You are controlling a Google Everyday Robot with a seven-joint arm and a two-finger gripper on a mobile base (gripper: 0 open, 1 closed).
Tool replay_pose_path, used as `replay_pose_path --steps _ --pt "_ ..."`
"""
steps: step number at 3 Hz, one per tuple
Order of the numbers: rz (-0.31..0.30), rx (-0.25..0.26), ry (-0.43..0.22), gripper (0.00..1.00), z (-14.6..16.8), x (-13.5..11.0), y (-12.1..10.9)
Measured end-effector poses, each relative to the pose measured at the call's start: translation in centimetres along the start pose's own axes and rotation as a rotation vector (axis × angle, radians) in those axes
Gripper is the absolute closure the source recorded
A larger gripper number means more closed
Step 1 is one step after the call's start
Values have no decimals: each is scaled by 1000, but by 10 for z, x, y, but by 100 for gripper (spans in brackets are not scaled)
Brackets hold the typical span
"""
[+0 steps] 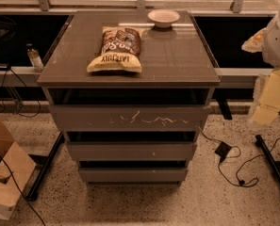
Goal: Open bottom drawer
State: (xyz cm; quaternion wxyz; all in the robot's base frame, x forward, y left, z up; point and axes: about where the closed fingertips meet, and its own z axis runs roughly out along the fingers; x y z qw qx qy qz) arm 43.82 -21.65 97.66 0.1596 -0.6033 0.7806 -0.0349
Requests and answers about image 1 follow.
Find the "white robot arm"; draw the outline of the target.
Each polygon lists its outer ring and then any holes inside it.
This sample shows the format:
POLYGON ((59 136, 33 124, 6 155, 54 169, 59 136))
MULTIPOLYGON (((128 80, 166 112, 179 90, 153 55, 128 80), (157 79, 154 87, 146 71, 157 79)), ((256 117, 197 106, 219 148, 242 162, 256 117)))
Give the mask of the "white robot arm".
POLYGON ((280 112, 280 10, 265 28, 244 42, 241 49, 249 53, 261 52, 263 61, 273 66, 269 75, 261 74, 256 79, 254 102, 248 114, 248 127, 261 130, 280 112))

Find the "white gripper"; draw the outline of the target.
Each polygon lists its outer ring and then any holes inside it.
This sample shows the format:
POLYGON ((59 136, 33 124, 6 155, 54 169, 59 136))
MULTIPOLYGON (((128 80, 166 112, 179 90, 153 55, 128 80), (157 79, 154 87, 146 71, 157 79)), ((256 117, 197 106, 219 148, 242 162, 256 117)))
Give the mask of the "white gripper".
MULTIPOLYGON (((260 29, 241 45, 241 49, 249 53, 261 52, 266 28, 260 29)), ((274 69, 267 77, 259 98, 249 109, 247 126, 251 130, 267 128, 280 112, 280 69, 274 69)))

